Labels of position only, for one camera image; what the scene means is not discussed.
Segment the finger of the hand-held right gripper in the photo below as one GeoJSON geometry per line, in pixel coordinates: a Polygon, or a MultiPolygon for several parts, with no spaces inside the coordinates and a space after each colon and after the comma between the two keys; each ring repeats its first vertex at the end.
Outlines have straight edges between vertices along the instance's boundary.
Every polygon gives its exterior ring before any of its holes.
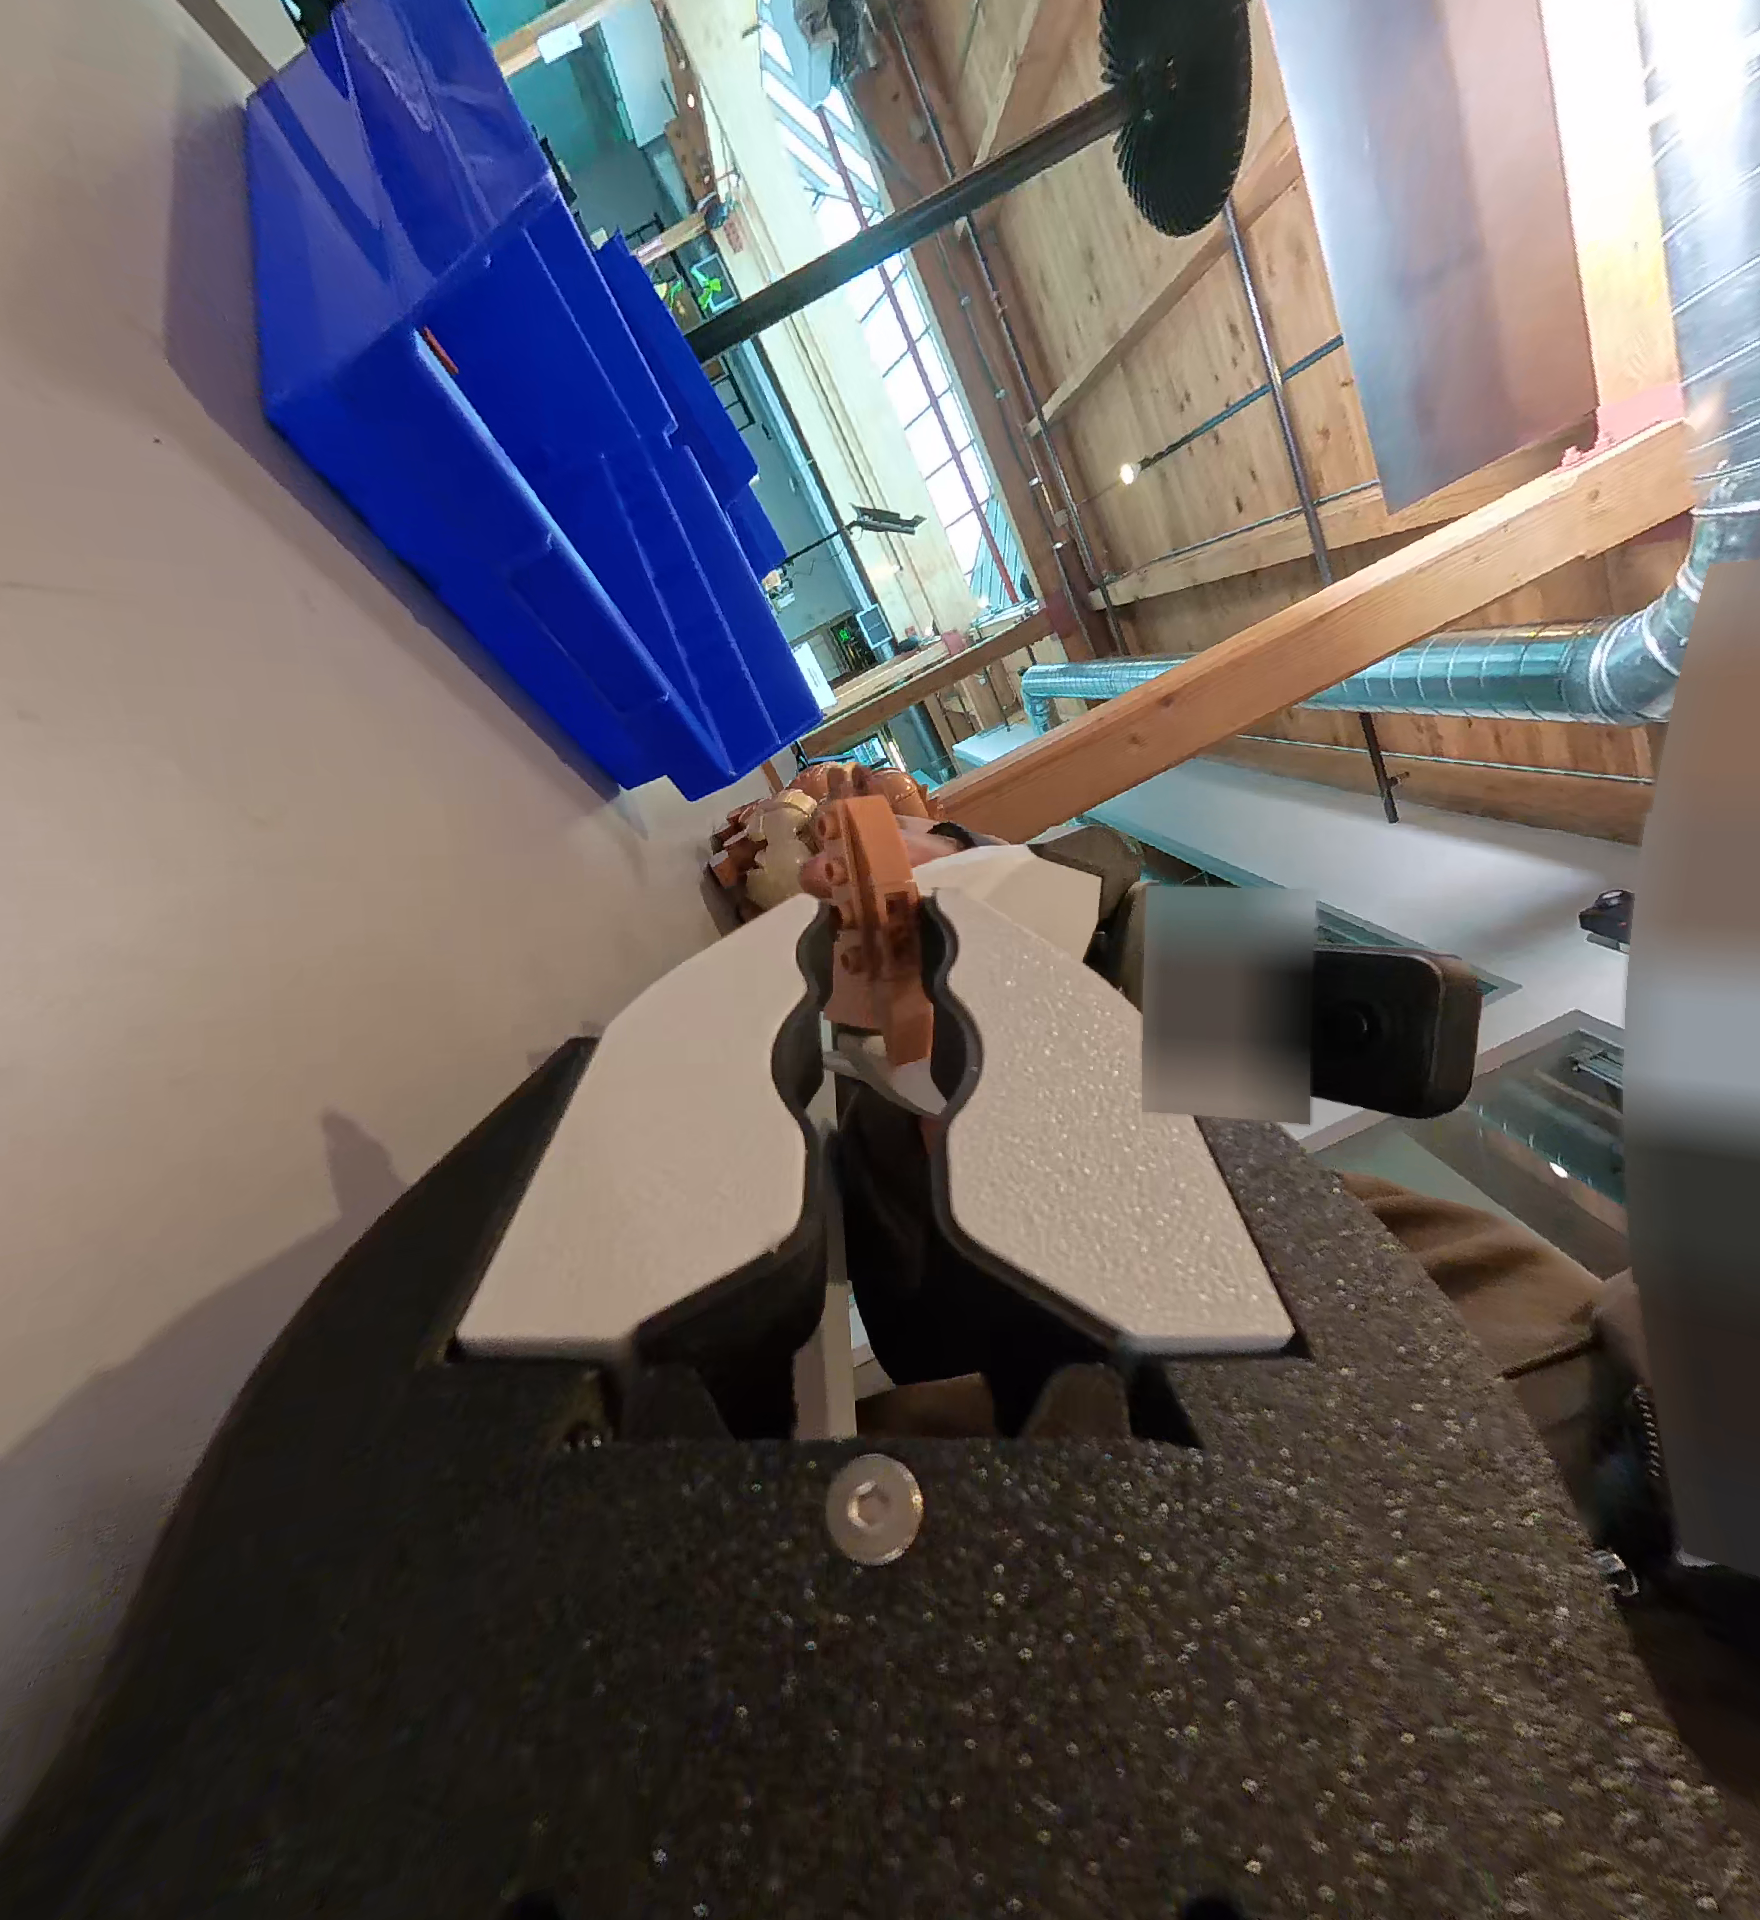
{"type": "Polygon", "coordinates": [[[1062,946],[1066,962],[1086,962],[1086,946],[1108,916],[1108,881],[1086,876],[1086,864],[1040,856],[1031,846],[946,850],[946,856],[926,856],[926,892],[976,894],[976,902],[1018,916],[1027,936],[1062,946]]]}
{"type": "Polygon", "coordinates": [[[889,1059],[882,1027],[855,1027],[855,1023],[828,1023],[828,1016],[820,1016],[820,1040],[826,1040],[826,1056],[820,1056],[826,1075],[839,1075],[855,1092],[874,1092],[882,1106],[896,1106],[916,1116],[959,1109],[959,1094],[933,1075],[946,1023],[926,1023],[926,1056],[920,1059],[889,1059]]]}

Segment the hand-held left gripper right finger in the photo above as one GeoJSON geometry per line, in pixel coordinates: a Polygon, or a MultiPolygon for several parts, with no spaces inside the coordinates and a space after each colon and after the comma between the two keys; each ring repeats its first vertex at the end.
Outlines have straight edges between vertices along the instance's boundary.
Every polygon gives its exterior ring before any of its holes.
{"type": "Polygon", "coordinates": [[[962,1040],[933,1221],[1005,1287],[1123,1360],[1277,1360],[1294,1314],[1196,1116],[1140,1109],[1134,1010],[1051,936],[933,881],[962,1040]]]}

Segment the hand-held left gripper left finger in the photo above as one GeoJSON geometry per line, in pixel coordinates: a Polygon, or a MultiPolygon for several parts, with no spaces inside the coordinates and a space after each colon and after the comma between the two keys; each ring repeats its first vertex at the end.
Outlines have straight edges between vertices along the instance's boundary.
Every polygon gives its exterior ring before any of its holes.
{"type": "Polygon", "coordinates": [[[744,1367],[826,1314],[820,894],[664,968],[586,1056],[461,1360],[744,1367]]]}

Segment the brown brick assembly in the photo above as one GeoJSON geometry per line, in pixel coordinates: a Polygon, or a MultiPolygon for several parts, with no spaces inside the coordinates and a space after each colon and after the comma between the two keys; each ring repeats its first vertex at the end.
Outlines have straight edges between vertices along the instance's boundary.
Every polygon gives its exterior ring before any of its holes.
{"type": "Polygon", "coordinates": [[[820,856],[828,902],[826,1016],[882,1045],[889,1065],[933,1056],[933,998],[920,987],[920,892],[889,801],[820,801],[820,856]]]}

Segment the blue plastic bin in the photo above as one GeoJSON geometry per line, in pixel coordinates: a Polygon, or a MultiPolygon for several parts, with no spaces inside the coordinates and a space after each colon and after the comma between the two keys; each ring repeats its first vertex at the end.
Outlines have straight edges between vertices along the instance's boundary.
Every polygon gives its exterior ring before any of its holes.
{"type": "Polygon", "coordinates": [[[606,776],[820,725],[475,4],[350,0],[245,105],[258,409],[606,776]]]}

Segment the grey desk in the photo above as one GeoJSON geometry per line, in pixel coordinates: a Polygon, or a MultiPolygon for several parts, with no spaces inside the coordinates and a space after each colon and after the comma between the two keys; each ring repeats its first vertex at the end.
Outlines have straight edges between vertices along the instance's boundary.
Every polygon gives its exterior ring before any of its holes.
{"type": "Polygon", "coordinates": [[[711,944],[613,796],[265,430],[251,76],[0,4],[0,1830],[311,1281],[711,944]]]}

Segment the wooden office table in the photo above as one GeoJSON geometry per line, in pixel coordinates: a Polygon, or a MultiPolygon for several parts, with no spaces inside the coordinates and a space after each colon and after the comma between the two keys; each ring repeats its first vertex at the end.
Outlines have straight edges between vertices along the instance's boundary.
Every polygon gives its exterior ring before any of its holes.
{"type": "Polygon", "coordinates": [[[976,673],[986,673],[995,663],[1031,649],[1031,641],[1047,641],[1047,636],[1051,636],[1051,611],[1031,611],[1031,618],[1018,618],[1018,622],[1005,622],[1005,629],[986,629],[986,636],[976,636],[976,641],[959,641],[959,649],[920,641],[916,663],[889,663],[874,689],[839,696],[839,702],[820,716],[820,733],[794,743],[794,754],[804,754],[804,761],[845,754],[855,743],[882,733],[896,715],[916,715],[916,702],[946,696],[947,680],[976,680],[976,673]]]}

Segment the person's dark jacket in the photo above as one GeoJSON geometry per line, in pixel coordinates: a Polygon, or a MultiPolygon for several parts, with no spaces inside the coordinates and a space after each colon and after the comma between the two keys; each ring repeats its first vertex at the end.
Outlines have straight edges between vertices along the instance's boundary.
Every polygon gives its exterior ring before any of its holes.
{"type": "Polygon", "coordinates": [[[1675,1551],[1632,1272],[1593,1281],[1540,1232],[1376,1173],[1347,1173],[1347,1196],[1437,1281],[1513,1386],[1589,1543],[1629,1563],[1618,1614],[1675,1744],[1760,1838],[1760,1581],[1675,1551]]]}

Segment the stack of blue bins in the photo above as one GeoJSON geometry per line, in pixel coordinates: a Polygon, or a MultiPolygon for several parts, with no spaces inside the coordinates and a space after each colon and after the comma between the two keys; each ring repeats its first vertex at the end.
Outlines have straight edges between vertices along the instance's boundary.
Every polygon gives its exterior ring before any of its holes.
{"type": "Polygon", "coordinates": [[[707,361],[693,356],[672,308],[664,300],[664,291],[638,267],[638,249],[627,243],[627,227],[606,227],[591,243],[591,267],[598,267],[598,282],[606,282],[606,298],[613,298],[613,308],[627,308],[627,325],[630,325],[630,339],[638,339],[669,415],[672,415],[672,445],[711,481],[711,495],[720,495],[720,512],[726,512],[760,584],[788,592],[788,547],[783,547],[783,535],[775,535],[775,515],[760,503],[760,456],[747,456],[734,415],[720,409],[707,361]]]}

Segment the black pole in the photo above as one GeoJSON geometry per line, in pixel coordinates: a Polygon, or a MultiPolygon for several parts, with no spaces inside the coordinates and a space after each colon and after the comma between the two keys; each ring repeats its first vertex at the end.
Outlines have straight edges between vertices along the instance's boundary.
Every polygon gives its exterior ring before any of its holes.
{"type": "Polygon", "coordinates": [[[820,249],[775,291],[726,300],[693,331],[693,356],[711,361],[760,339],[765,325],[826,300],[855,277],[981,217],[986,197],[1031,188],[1040,173],[1086,154],[1092,138],[1110,138],[1110,173],[1161,240],[1196,240],[1231,197],[1231,177],[1246,154],[1246,93],[1255,93],[1246,0],[1108,0],[1097,58],[1108,58],[1097,93],[1008,138],[1005,154],[976,163],[946,189],[882,217],[874,227],[820,249]]]}

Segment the wooden post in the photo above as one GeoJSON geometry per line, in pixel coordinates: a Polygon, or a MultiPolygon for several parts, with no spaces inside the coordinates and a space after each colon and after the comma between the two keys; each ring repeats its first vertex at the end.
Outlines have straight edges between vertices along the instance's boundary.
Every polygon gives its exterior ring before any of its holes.
{"type": "Polygon", "coordinates": [[[1415,641],[1528,579],[1603,556],[1696,503],[1696,419],[1652,419],[1578,466],[1540,472],[1410,547],[1176,663],[1161,680],[946,782],[946,815],[986,840],[1040,840],[1125,782],[1323,696],[1331,680],[1415,641]]]}

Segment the silver ventilation duct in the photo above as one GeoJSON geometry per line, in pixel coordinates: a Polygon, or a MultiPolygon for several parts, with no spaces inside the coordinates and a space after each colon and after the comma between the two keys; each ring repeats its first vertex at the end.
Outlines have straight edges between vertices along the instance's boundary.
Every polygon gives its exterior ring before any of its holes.
{"type": "Polygon", "coordinates": [[[1433,629],[1331,680],[1331,715],[1670,716],[1708,561],[1760,561],[1760,4],[1632,4],[1640,79],[1556,79],[1540,4],[1273,4],[1382,503],[1403,512],[1593,409],[1593,277],[1575,122],[1655,189],[1696,547],[1675,579],[1568,636],[1433,629]]]}

